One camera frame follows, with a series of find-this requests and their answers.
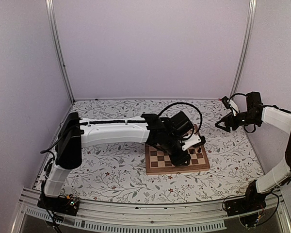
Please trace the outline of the wooden chess board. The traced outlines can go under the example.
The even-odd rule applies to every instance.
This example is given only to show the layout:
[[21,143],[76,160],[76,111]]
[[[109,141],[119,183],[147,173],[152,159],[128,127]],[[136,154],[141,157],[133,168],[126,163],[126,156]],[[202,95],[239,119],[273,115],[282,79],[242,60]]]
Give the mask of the wooden chess board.
[[[197,154],[197,149],[201,147],[202,153]],[[190,154],[190,150],[195,149],[195,154]],[[181,174],[190,172],[201,172],[210,169],[210,163],[204,145],[193,146],[187,149],[191,155],[188,166],[172,165],[169,155],[154,147],[145,145],[145,164],[147,175]]]

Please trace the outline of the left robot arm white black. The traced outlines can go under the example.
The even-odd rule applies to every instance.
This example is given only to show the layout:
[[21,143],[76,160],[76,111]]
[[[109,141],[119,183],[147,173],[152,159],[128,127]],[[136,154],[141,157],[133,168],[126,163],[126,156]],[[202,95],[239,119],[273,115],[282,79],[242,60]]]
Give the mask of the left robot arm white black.
[[62,207],[60,191],[70,171],[81,165],[82,148],[122,142],[160,146],[173,165],[181,166],[189,163],[187,149],[199,143],[200,139],[194,133],[193,123],[183,112],[172,118],[142,114],[135,118],[113,120],[80,118],[77,112],[73,112],[51,146],[56,154],[42,187],[44,204],[53,211]]

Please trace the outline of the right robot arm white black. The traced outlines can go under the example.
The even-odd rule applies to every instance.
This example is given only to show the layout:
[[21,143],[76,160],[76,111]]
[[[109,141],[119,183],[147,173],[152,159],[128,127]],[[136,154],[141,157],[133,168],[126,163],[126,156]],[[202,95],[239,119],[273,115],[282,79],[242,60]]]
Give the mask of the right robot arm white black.
[[252,181],[246,196],[241,201],[241,207],[251,212],[260,203],[259,196],[267,195],[272,190],[280,188],[291,181],[291,111],[276,105],[264,104],[259,92],[241,94],[245,98],[246,109],[241,111],[231,97],[222,97],[221,102],[229,111],[220,118],[215,126],[223,131],[235,131],[239,127],[251,126],[255,131],[262,127],[264,133],[256,137],[247,132],[251,143],[257,152],[266,152],[266,158],[276,153],[271,160],[266,173]]

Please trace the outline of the floral patterned table mat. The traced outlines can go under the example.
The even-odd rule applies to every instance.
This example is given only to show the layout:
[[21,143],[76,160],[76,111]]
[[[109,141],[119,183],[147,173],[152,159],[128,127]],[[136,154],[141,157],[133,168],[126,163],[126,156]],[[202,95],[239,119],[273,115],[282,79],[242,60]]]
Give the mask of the floral patterned table mat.
[[91,119],[120,119],[179,111],[201,126],[210,169],[184,174],[147,175],[145,147],[137,143],[97,145],[82,150],[82,165],[71,171],[63,195],[137,204],[167,204],[223,199],[242,195],[263,174],[242,128],[215,127],[227,110],[219,100],[83,100],[72,111]]

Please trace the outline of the front aluminium rail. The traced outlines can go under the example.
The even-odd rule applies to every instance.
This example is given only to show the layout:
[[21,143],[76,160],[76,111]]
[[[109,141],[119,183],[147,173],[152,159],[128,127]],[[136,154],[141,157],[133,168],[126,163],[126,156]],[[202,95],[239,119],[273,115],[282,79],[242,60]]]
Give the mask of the front aluminium rail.
[[265,209],[229,216],[225,200],[181,204],[128,204],[81,200],[75,216],[39,208],[40,193],[24,188],[14,233],[291,233],[291,219],[280,192]]

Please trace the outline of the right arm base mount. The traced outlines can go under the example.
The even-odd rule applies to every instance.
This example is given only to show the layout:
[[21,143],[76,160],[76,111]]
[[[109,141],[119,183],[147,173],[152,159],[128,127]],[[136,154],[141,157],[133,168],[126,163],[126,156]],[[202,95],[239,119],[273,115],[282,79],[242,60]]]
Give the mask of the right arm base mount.
[[226,211],[227,216],[236,216],[255,211],[254,214],[240,217],[240,223],[243,226],[253,228],[265,216],[266,196],[267,194],[258,194],[256,198],[247,198],[245,195],[229,195],[223,200],[222,209]]

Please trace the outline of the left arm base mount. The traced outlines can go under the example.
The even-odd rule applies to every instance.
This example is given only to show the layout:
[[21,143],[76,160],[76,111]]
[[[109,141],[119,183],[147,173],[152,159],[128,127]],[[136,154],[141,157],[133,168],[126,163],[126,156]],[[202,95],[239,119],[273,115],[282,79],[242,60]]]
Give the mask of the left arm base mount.
[[80,198],[72,194],[54,198],[47,197],[42,190],[37,206],[50,212],[76,216],[80,206]]

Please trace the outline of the right aluminium frame post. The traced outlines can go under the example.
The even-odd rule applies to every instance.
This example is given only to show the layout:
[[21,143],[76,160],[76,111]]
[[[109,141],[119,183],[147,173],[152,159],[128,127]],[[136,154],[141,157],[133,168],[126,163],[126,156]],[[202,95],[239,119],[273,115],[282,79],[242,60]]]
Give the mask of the right aluminium frame post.
[[242,42],[241,54],[239,57],[233,85],[232,85],[231,92],[230,92],[231,96],[237,92],[240,81],[241,81],[243,68],[245,65],[246,56],[247,56],[247,52],[249,49],[250,39],[251,39],[252,30],[253,30],[253,26],[254,26],[256,7],[257,7],[257,1],[250,0],[249,7],[248,7],[246,26],[245,26],[245,31],[244,31],[244,37],[243,37],[243,42]]

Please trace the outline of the aluminium frame post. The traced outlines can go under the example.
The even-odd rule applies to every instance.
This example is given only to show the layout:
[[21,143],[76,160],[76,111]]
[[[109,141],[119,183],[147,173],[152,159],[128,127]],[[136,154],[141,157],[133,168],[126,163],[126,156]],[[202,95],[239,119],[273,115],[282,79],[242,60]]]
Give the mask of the aluminium frame post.
[[65,60],[61,48],[61,43],[60,43],[60,38],[59,38],[59,33],[58,33],[58,28],[56,24],[56,17],[55,17],[55,11],[54,11],[54,1],[53,0],[46,0],[46,9],[47,9],[47,15],[48,15],[48,21],[50,25],[50,31],[54,43],[54,48],[57,56],[57,60],[59,63],[60,67],[60,72],[62,75],[62,79],[64,82],[64,86],[68,95],[68,98],[70,102],[73,104],[75,102],[75,98],[73,95],[72,87],[70,84],[70,80],[68,77],[68,73],[66,70],[66,65],[65,65]]
[[246,56],[247,56],[247,52],[249,49],[250,39],[251,39],[252,30],[253,30],[253,26],[254,26],[256,7],[257,7],[257,1],[250,0],[249,7],[248,7],[246,26],[245,26],[245,31],[244,31],[244,37],[243,37],[243,42],[242,42],[241,54],[239,57],[233,85],[232,85],[231,92],[230,92],[231,96],[237,92],[240,81],[241,81],[243,68],[245,65]]

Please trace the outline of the left aluminium frame post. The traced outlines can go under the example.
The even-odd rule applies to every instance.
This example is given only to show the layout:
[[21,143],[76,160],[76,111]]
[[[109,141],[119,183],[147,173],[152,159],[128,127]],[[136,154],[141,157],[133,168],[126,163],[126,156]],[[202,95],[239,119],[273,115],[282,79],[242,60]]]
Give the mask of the left aluminium frame post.
[[58,33],[58,28],[56,24],[56,17],[55,17],[55,11],[54,11],[54,1],[53,0],[46,0],[46,9],[47,9],[47,15],[48,15],[48,21],[50,25],[50,31],[54,43],[54,48],[57,56],[57,60],[59,63],[60,67],[60,72],[62,75],[62,79],[64,82],[64,86],[68,95],[68,98],[70,102],[73,104],[75,102],[75,98],[73,95],[72,87],[70,84],[70,80],[68,77],[68,73],[66,70],[66,65],[65,65],[65,60],[61,48],[61,43],[60,43],[60,38],[59,38],[59,33]]

